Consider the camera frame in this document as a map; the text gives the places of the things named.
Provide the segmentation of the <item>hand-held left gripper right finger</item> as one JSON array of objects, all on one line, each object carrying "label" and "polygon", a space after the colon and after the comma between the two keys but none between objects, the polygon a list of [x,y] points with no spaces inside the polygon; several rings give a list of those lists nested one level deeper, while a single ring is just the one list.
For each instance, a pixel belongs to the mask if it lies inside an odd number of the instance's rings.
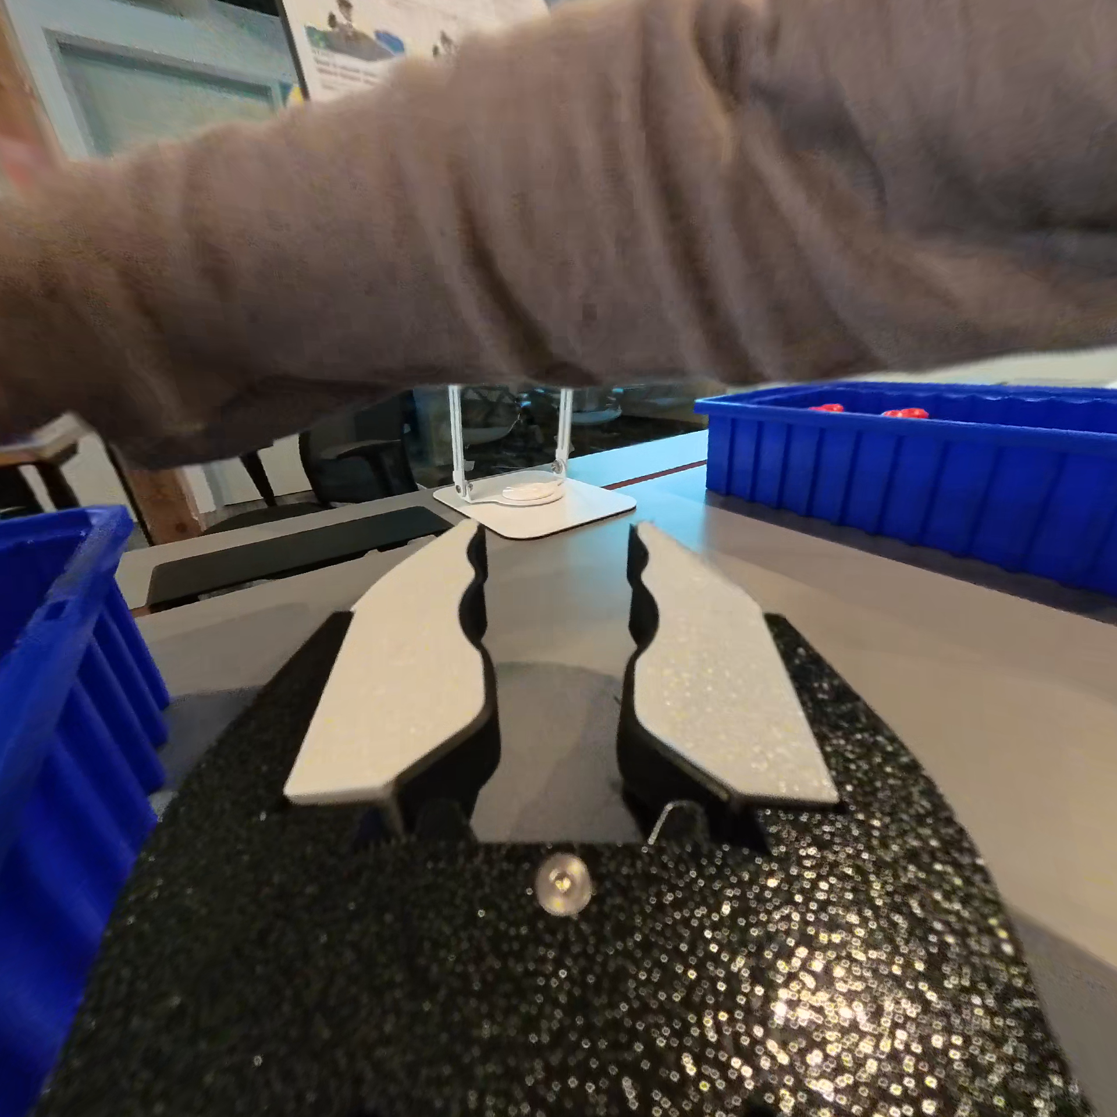
[{"label": "hand-held left gripper right finger", "polygon": [[761,606],[651,522],[627,534],[617,771],[649,811],[831,811],[839,789]]}]

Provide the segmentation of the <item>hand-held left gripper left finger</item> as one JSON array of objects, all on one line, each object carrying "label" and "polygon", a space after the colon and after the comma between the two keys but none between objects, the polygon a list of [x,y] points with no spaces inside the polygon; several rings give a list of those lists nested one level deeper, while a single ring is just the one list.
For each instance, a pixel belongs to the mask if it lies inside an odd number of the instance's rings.
[{"label": "hand-held left gripper left finger", "polygon": [[364,803],[396,833],[440,801],[470,821],[500,759],[486,572],[484,528],[464,520],[354,602],[284,779],[290,803]]}]

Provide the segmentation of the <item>blue plastic bin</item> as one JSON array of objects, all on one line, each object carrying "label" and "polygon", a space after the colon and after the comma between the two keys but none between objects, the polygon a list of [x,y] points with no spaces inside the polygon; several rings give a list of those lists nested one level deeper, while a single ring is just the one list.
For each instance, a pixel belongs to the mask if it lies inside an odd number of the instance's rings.
[{"label": "blue plastic bin", "polygon": [[[929,418],[881,416],[901,406]],[[693,410],[715,494],[1114,596],[1112,388],[807,382]]]},{"label": "blue plastic bin", "polygon": [[155,827],[169,691],[115,580],[123,506],[1,522],[1,1114],[51,1070]]}]

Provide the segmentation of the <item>person's right forearm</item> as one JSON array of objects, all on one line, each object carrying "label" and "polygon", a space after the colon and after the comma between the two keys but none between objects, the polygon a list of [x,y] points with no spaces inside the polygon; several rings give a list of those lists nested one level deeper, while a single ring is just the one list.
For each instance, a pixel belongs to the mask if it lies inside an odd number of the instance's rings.
[{"label": "person's right forearm", "polygon": [[1,201],[1,442],[1114,344],[1114,1],[568,1]]}]

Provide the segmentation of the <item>black office chair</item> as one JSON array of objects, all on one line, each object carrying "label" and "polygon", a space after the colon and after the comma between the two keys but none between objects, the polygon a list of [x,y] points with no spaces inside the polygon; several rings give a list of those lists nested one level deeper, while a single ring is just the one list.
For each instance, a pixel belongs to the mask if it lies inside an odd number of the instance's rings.
[{"label": "black office chair", "polygon": [[394,394],[294,434],[310,506],[324,510],[418,490],[404,444],[406,416],[406,394]]}]

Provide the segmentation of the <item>document stand with white base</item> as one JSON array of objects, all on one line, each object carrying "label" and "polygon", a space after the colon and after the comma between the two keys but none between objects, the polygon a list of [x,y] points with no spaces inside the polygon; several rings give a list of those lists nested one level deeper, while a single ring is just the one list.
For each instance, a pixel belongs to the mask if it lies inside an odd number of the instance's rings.
[{"label": "document stand with white base", "polygon": [[436,502],[510,540],[548,538],[633,510],[631,496],[568,476],[572,388],[560,388],[552,462],[480,480],[466,472],[460,394],[460,384],[448,386],[452,484],[432,492]]}]

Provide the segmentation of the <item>small wooden table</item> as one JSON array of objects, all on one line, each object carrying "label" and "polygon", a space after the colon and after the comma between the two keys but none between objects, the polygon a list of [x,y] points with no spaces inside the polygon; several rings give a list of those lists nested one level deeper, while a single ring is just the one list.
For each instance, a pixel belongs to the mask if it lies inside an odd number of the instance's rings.
[{"label": "small wooden table", "polygon": [[1,442],[1,518],[103,504],[125,506],[127,498],[103,440],[75,416]]}]

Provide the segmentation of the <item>white door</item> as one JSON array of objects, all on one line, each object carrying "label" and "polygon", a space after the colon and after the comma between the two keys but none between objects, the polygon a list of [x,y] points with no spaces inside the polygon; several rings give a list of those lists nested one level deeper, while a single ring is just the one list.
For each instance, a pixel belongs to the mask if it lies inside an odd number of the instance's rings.
[{"label": "white door", "polygon": [[77,159],[183,137],[226,121],[266,119],[292,89],[282,75],[47,31]]}]

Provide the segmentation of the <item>printed instruction sheet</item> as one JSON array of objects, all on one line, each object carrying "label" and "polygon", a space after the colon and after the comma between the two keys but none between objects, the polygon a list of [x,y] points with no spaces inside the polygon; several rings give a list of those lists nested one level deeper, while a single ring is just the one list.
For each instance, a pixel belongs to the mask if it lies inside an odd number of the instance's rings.
[{"label": "printed instruction sheet", "polygon": [[462,39],[532,19],[548,1],[276,1],[302,97],[378,83],[398,59],[440,59]]}]

